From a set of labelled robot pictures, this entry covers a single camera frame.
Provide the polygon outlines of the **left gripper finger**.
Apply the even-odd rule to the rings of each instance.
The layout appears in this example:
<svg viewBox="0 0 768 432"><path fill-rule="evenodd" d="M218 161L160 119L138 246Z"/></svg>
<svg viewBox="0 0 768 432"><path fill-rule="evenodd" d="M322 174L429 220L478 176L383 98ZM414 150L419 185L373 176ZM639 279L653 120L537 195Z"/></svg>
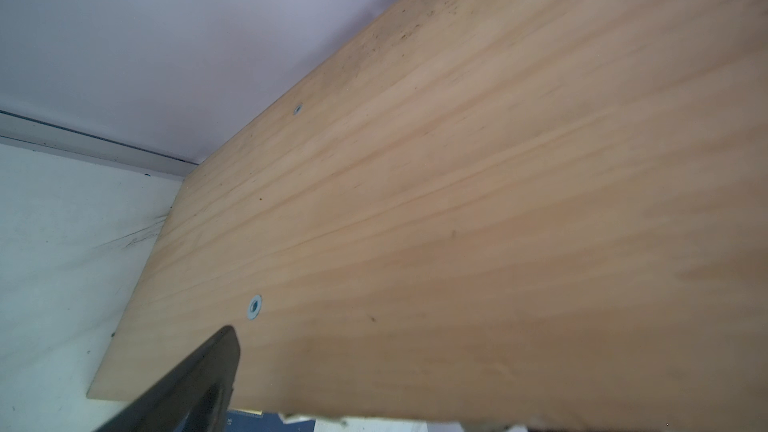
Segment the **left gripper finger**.
<svg viewBox="0 0 768 432"><path fill-rule="evenodd" d="M101 431L223 431L239 364L233 326L219 329Z"/></svg>

